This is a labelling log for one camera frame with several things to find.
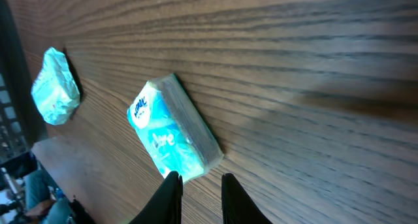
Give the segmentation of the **teal white tissue pack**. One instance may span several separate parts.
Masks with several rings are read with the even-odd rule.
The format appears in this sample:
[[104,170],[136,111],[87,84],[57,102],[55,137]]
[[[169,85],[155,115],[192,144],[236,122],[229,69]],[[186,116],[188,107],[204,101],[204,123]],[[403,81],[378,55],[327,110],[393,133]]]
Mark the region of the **teal white tissue pack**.
[[208,174],[224,157],[174,74],[147,81],[127,119],[164,178],[176,171],[186,183]]

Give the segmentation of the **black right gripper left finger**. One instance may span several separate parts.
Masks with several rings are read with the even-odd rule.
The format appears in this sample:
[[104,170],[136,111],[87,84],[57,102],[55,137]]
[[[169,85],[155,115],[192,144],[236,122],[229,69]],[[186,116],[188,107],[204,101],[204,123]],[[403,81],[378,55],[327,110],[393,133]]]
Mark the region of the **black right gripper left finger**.
[[182,218],[182,176],[170,172],[142,211],[129,224],[180,224]]

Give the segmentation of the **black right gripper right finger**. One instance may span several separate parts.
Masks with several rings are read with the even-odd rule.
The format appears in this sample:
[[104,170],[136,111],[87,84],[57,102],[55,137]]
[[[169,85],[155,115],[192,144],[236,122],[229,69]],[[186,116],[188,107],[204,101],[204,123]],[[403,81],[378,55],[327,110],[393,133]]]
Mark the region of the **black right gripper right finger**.
[[221,178],[221,204],[224,224],[272,224],[232,173]]

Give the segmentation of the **light green wet wipes pack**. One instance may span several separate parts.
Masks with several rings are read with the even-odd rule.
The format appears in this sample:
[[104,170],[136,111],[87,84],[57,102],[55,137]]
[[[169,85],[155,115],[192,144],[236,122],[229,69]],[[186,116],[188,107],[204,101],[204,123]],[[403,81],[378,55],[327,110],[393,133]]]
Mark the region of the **light green wet wipes pack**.
[[80,92],[63,52],[50,47],[31,87],[31,96],[43,120],[63,125],[80,104]]

